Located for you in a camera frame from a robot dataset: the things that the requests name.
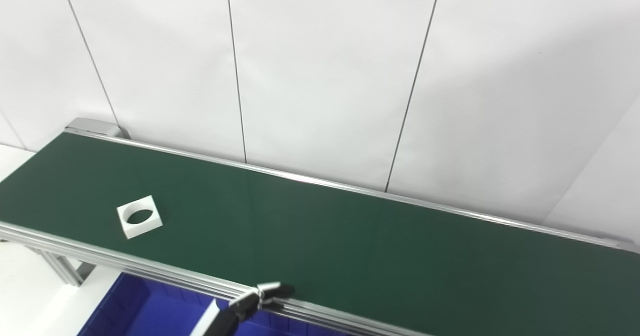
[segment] blue plastic container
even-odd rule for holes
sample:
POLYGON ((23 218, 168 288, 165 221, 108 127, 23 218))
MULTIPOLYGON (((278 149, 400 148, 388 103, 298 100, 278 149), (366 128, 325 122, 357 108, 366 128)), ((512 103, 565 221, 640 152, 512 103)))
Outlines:
MULTIPOLYGON (((213 298, 156 281, 121 274, 78 336, 189 336, 213 298)), ((217 300, 225 309, 228 302, 217 300)), ((258 311, 235 336, 346 336, 258 311)))

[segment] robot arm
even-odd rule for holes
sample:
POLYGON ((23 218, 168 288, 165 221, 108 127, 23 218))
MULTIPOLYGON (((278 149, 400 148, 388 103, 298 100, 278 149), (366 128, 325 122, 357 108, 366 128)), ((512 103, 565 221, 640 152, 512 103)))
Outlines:
POLYGON ((220 310, 204 336, 233 336, 244 320, 251 318, 260 309, 278 309, 274 298, 290 298, 295 292, 291 285, 280 282, 259 284, 229 302, 229 307, 220 310))

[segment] circular hole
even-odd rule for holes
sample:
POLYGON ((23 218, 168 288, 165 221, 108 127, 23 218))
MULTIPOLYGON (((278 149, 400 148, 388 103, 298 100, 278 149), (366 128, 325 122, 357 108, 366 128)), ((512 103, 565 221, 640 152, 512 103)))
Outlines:
POLYGON ((152 210, 148 210, 148 209, 142 209, 142 210, 135 211, 135 213, 132 213, 131 216, 126 220, 126 223, 127 224, 140 224, 144 220, 150 218, 151 214, 153 214, 153 213, 154 212, 152 210))

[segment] panel seam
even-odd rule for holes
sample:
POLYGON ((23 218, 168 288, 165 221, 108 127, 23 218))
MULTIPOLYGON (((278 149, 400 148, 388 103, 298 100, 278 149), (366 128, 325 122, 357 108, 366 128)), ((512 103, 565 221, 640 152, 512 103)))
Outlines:
POLYGON ((560 196, 558 198, 558 201, 553 205, 553 207, 551 208, 551 210, 548 212, 548 214, 546 214, 546 216, 544 217, 544 219, 542 219, 542 221, 540 222, 540 225, 544 225, 545 222, 547 222, 547 220, 549 219, 549 217, 551 217, 551 214, 554 213, 554 211, 558 208, 558 205, 560 204, 560 201, 562 201, 562 199, 565 198, 565 196, 567 195, 567 193, 569 193, 569 190, 571 190, 571 188, 573 188, 574 184, 576 183, 576 181, 578 181, 578 178, 580 177, 580 175, 583 174, 583 172, 585 172, 585 169, 589 166, 590 163, 592 163, 592 160, 595 158, 596 154, 598 154, 598 152, 602 149, 604 143, 607 142, 607 140, 609 138, 611 138, 611 134, 613 134, 613 132, 617 129, 617 127, 620 125, 620 123, 622 123, 622 120, 625 118, 625 116, 629 113, 629 111, 631 110, 631 108, 633 108, 634 104, 636 104, 636 102, 638 102, 638 100, 640 99, 640 95, 638 95, 637 97, 635 97, 635 99, 633 100, 633 102, 631 102, 631 104, 629 104, 629 107, 626 109, 626 111, 624 111, 624 113, 622 113, 622 115, 620 116, 620 118, 617 120, 617 122, 615 123, 615 125, 611 128, 610 132, 608 132, 608 134, 606 134, 606 137, 604 139, 602 139, 602 142, 600 143, 600 145, 595 149, 595 151, 593 152, 593 154, 591 155, 591 157, 588 159, 588 161, 584 164, 584 166, 582 166, 582 168, 580 169, 579 172, 576 173, 575 178, 573 179, 573 181, 571 181, 571 184, 569 184, 569 186, 567 186, 567 188, 564 190, 564 193, 562 193, 562 196, 560 196))
POLYGON ((9 129, 11 129, 11 131, 15 135, 15 138, 18 139, 18 141, 20 142, 20 145, 22 145, 22 148, 24 150, 30 151, 29 149, 27 149, 27 145, 25 144, 25 141, 23 141, 23 139, 20 138, 20 135, 18 134, 18 130, 16 130, 14 125, 11 123, 11 121, 9 121, 7 114, 5 114, 2 108, 0 108, 0 115, 2 115, 2 117, 4 118, 4 121, 6 121, 6 124, 9 125, 9 129))
POLYGON ((413 83, 411 84, 411 91, 409 92, 409 99, 406 103, 406 109, 404 110, 404 117, 402 118, 402 125, 400 126, 400 134, 398 135, 398 140, 395 144, 395 151, 393 152, 393 159, 391 160, 391 168, 389 169, 389 176, 386 179, 386 186, 384 187, 384 192, 388 192, 389 183, 391 182, 391 173, 394 170, 394 165, 396 164, 396 156, 398 156, 398 148, 400 147, 400 140, 402 139, 402 133, 405 130, 405 122, 407 121, 407 114, 409 113, 409 107, 411 106, 411 99, 414 96, 414 89, 416 88, 416 80, 418 80, 418 73, 420 72, 420 65, 423 62, 423 56, 425 55, 425 46, 427 44, 427 38, 429 36, 429 31, 432 28, 432 21, 434 20, 434 13, 436 11, 436 4, 438 0, 433 0, 433 7, 431 8, 431 14, 429 16, 429 23, 427 24, 427 31, 424 34, 424 40, 422 41, 422 49, 420 50, 420 57, 418 58, 418 65, 415 68, 415 74, 413 75, 413 83))
POLYGON ((105 88, 105 83, 103 82, 102 76, 100 76, 100 72, 98 71, 98 66, 96 65, 96 60, 94 59, 94 55, 91 53, 91 49, 89 48, 89 43, 87 43, 87 38, 85 36, 85 32, 82 30, 82 26, 80 26, 80 20, 78 20, 78 15, 76 15, 76 10, 74 9, 73 4, 71 4, 71 0, 66 0, 69 3, 69 8, 71 9, 71 13, 73 14, 73 18, 75 19, 75 24, 78 26, 78 30, 80 31, 80 36, 82 36, 82 41, 84 42, 84 46, 86 47, 86 51, 89 54, 89 58, 91 59, 91 64, 93 65, 93 69, 95 70, 95 74, 98 76, 98 81, 100 81, 100 86, 102 87, 102 91, 104 93, 105 98, 107 99, 107 103, 109 104, 109 108, 111 109, 111 113, 113 114, 113 118, 120 127, 120 122, 118 121, 118 117, 116 116, 116 111, 114 110, 114 106, 112 105, 112 100, 109 98, 109 94, 107 93, 107 89, 105 88))
POLYGON ((245 143, 245 123, 242 116, 242 100, 240 98, 240 79, 238 78, 238 58, 236 57, 236 35, 234 34, 234 22, 231 16, 231 0, 226 0, 229 10, 229 27, 231 28, 231 48, 233 49, 233 67, 235 69, 235 89, 238 92, 238 111, 240 111, 240 131, 242 132, 242 151, 244 163, 247 163, 247 145, 245 143))

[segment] white floor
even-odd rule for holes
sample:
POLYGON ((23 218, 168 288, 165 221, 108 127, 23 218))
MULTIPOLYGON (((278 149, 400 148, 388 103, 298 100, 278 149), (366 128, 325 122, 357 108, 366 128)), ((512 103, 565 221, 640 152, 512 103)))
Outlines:
MULTIPOLYGON (((0 145, 0 180, 32 154, 0 145)), ((97 266, 74 288, 35 252, 0 243, 0 336, 76 336, 119 274, 97 266)))

